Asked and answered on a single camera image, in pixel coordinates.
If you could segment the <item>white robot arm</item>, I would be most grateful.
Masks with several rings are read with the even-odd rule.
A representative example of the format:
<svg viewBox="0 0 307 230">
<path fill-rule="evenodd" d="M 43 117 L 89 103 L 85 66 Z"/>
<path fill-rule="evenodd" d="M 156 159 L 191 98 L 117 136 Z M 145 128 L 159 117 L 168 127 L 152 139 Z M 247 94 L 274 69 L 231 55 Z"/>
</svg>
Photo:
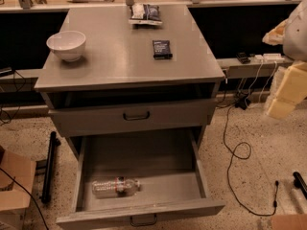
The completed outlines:
<svg viewBox="0 0 307 230">
<path fill-rule="evenodd" d="M 307 0 L 302 0 L 262 41 L 282 45 L 284 55 L 294 61 L 284 71 L 277 89 L 269 95 L 267 115 L 283 119 L 307 97 Z"/>
</svg>

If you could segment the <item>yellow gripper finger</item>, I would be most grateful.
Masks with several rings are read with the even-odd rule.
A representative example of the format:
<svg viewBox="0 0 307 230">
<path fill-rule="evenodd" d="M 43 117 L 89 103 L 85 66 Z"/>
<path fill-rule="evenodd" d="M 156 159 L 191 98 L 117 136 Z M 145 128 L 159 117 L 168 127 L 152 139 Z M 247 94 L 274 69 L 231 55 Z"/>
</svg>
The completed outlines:
<svg viewBox="0 0 307 230">
<path fill-rule="evenodd" d="M 287 20 L 283 20 L 276 27 L 271 29 L 264 35 L 262 41 L 271 46 L 282 45 L 284 41 L 286 22 Z"/>
<path fill-rule="evenodd" d="M 274 74 L 266 114 L 274 119 L 287 117 L 307 97 L 307 63 L 295 61 Z"/>
</svg>

